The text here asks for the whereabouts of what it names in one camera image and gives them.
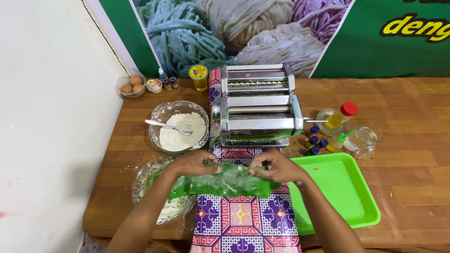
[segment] glass mug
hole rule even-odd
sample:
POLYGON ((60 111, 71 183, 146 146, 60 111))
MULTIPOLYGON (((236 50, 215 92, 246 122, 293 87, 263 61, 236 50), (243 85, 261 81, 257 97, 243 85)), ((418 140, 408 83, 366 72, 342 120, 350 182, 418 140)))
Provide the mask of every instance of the glass mug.
POLYGON ((383 139, 383 131, 375 124, 363 122, 357 126, 344 142, 349 151, 353 151, 360 157, 368 157, 374 153, 374 145, 383 139))

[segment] water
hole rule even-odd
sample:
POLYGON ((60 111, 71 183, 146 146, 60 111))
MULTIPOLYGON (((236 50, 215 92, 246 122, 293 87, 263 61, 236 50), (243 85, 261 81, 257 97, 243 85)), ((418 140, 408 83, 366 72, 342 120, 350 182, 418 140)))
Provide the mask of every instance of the water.
POLYGON ((361 127, 350 134, 344 143, 349 151, 356 152, 358 150, 368 149, 369 145, 378 142, 377 134, 368 127, 361 127))

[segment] pasta machine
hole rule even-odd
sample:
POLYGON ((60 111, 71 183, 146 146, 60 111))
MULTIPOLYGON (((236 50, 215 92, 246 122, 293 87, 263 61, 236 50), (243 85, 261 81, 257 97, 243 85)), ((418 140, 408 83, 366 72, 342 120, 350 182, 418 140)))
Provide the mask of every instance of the pasta machine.
POLYGON ((287 147, 288 137, 299 135, 304 122, 318 122, 303 117, 288 63, 225 65, 220 76, 222 97, 211 113, 220 118, 224 147, 287 147))

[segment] green nozzle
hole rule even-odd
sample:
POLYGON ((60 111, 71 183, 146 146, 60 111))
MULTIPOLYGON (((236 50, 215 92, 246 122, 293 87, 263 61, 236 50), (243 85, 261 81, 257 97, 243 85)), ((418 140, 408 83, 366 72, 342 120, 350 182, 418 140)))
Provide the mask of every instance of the green nozzle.
POLYGON ((339 141, 340 143, 344 143, 345 139, 347 139, 347 136, 349 136, 351 133, 353 133, 353 130, 348 132, 347 134, 341 134, 337 137, 337 141, 339 141))

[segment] patterned tablecloth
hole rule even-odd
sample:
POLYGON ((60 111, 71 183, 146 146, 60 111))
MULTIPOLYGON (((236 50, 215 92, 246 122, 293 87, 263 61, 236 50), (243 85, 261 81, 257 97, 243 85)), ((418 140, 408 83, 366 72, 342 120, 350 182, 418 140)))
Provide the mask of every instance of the patterned tablecloth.
MULTIPOLYGON (((209 79, 209 99, 221 101, 220 69, 209 79)), ((219 162, 248 165, 264 149, 229 149, 221 146, 220 121, 211 120, 210 151, 219 162)), ((272 191, 268 199, 199 195, 191 253, 297 253, 301 252, 289 189, 272 191)))

